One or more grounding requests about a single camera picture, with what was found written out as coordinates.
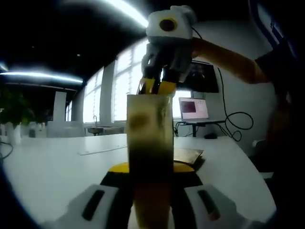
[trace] monitor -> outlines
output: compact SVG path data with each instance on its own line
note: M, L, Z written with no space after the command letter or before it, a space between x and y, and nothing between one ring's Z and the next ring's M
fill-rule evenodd
M185 81L177 84L177 90L191 90L204 93L218 93L218 84L211 64L192 61Z
M179 98L179 104L183 120L209 118L204 99Z

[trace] window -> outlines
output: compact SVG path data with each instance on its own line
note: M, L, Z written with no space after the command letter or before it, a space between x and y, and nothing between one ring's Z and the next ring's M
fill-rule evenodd
M66 107L66 121L68 121L68 122L71 121L71 111L72 111L72 101Z
M82 119L84 123L100 121L100 99L104 68L100 69L88 82L85 88Z
M113 94L112 94L112 120L125 121L127 117L127 95L136 94L139 81L142 78L141 60L146 53L145 39L125 50L118 56L115 65ZM173 117L181 118L179 97L191 97L189 91L176 91L173 98Z

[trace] black slot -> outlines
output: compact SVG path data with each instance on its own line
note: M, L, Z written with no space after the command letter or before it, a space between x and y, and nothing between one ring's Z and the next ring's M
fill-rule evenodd
M218 211L217 206L215 205L214 201L210 197L210 195L205 190L198 191L198 195L200 196L206 211L208 212L209 219L211 221L217 220L220 218L220 214Z
M95 191L95 193L92 195L91 199L89 200L89 202L87 203L87 206L85 207L85 210L82 213L82 217L87 220L87 221L91 221L93 218L93 215L96 211L96 208L100 202L100 200L102 199L103 195L104 195L104 191L102 190L97 190Z

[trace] green plant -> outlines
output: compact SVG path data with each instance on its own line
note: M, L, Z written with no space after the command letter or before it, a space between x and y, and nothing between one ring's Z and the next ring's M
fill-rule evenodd
M0 123L12 122L14 128L19 124L28 125L34 119L30 103L21 92L3 89L0 93Z

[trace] table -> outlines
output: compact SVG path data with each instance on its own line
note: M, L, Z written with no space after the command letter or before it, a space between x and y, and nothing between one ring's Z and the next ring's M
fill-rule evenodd
M178 122L182 125L191 125L192 131L193 131L193 137L196 137L196 127L205 127L206 125L212 125L212 124L220 124L225 123L225 120L206 120L204 122Z
M113 165L127 161L126 134L75 138L23 138L5 159L4 170L24 208L38 223L54 221L69 202L99 184ZM272 195L241 148L229 137L176 137L175 147L203 149L197 172L203 184L233 200L243 217L267 221L276 207ZM112 151L81 156L82 152Z

